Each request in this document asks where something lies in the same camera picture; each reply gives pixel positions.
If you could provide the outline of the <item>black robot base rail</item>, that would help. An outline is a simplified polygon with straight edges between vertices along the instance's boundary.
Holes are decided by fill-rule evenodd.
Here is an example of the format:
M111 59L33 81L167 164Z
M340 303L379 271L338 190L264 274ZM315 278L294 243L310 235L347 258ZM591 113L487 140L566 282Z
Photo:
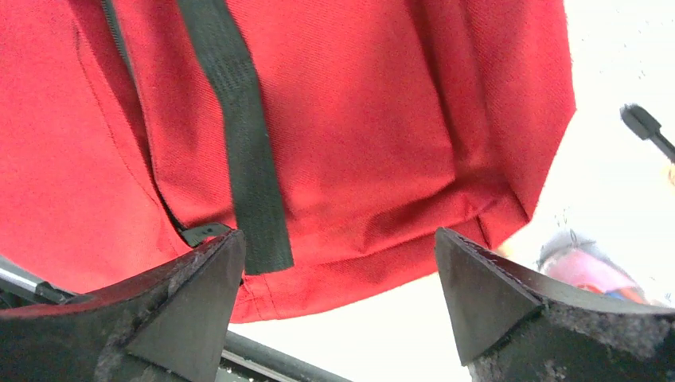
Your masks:
M45 280L22 270L7 259L1 260L1 312L25 306L62 307L75 302L92 302L90 295L75 295L53 287ZM120 356L120 363L100 368L92 375L96 381L130 381L133 368L144 367L142 381L183 381L182 369L187 367L190 381L341 381L342 376L291 357L239 334L226 332L224 349L219 357L207 345L208 331L187 321L188 310L180 305L174 315L164 321L163 327L142 343L142 354L130 353L124 346L114 347L112 354ZM53 317L44 317L42 323L23 321L14 329L10 322L1 324L1 370L10 369L10 361L27 365L27 378L41 380L49 362L54 364L47 372L49 381L76 381L76 362L93 357L96 351L78 341L85 333L93 333L107 323L102 310L85 314L87 322L75 327L75 316L64 316L59 323ZM66 345L73 356L54 348L58 336L76 341Z

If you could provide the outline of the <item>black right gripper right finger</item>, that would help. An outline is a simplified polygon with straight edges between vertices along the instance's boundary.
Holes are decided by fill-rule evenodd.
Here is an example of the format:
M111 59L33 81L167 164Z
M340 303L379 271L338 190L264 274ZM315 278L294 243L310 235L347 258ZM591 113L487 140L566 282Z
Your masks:
M446 228L435 257L473 380L673 380L673 309L570 286Z

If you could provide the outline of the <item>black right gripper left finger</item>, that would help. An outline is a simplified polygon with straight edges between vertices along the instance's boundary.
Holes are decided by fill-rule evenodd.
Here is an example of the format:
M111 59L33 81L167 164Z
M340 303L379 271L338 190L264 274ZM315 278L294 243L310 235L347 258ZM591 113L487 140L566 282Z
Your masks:
M64 303L3 310L2 380L215 380L245 251L232 231Z

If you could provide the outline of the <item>red student backpack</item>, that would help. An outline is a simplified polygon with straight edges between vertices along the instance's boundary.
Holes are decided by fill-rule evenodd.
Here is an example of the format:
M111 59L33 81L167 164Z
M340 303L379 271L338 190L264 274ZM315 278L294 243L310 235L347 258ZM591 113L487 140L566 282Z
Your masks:
M4 1L1 253L76 293L242 230L236 323L533 217L576 109L561 1Z

